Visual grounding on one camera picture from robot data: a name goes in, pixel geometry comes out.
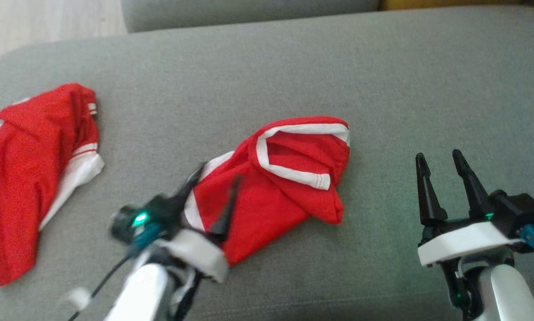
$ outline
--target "red garment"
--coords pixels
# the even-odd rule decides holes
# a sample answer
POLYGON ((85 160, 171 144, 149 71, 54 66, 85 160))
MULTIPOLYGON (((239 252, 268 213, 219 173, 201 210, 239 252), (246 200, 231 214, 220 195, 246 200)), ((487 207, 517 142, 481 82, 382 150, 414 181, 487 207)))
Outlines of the red garment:
POLYGON ((92 90, 68 84, 0 111, 0 286, 34 266, 69 161, 96 152, 94 102, 92 90))
POLYGON ((309 215, 330 224, 344 209, 336 185, 350 155, 348 124, 316 116, 268 124, 234 152, 210 161, 186 203, 190 224, 209 231, 228 201, 234 177, 243 180, 224 251, 233 265, 309 215))

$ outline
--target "glowing green led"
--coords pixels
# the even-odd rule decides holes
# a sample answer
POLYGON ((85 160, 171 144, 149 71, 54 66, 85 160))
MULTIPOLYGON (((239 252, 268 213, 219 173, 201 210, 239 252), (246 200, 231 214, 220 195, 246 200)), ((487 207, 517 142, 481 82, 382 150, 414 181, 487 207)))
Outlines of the glowing green led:
POLYGON ((148 213, 140 213, 138 216, 134 219, 134 222, 132 223, 132 226, 140 226, 146 222, 148 219, 148 213))

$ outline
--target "wooden floor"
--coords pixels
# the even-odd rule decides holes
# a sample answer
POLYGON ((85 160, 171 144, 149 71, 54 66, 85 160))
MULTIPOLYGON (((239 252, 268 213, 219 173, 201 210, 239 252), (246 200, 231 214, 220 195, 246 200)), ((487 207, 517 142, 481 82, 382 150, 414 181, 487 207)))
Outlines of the wooden floor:
POLYGON ((120 0, 0 0, 0 57, 25 45, 125 33, 120 0))

